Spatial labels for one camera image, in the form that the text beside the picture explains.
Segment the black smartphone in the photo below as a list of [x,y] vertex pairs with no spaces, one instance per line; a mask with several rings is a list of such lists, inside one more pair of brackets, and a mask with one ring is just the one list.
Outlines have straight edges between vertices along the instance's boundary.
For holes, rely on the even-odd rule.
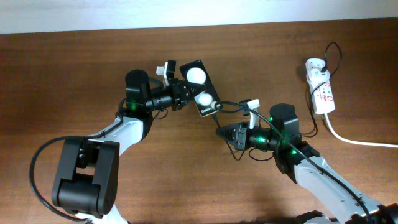
[[220,98],[213,82],[201,60],[195,60],[180,66],[180,72],[188,84],[193,88],[193,99],[202,117],[217,112],[216,102]]

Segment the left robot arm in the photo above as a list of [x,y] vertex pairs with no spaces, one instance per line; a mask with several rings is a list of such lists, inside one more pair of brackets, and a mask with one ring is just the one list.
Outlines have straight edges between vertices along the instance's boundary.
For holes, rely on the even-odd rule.
[[154,89],[151,81],[143,70],[128,72],[115,121],[92,136],[65,140],[52,191],[55,206],[84,223],[127,223],[115,205],[120,156],[147,136],[154,110],[180,110],[205,91],[178,78]]

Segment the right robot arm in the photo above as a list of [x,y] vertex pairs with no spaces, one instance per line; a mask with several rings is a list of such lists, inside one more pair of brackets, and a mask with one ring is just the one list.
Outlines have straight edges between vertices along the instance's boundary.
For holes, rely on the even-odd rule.
[[321,201],[334,215],[335,223],[397,223],[397,204],[385,206],[360,192],[302,140],[293,105],[272,106],[269,118],[246,102],[237,107],[250,120],[219,127],[216,134],[239,151],[272,152],[280,172]]

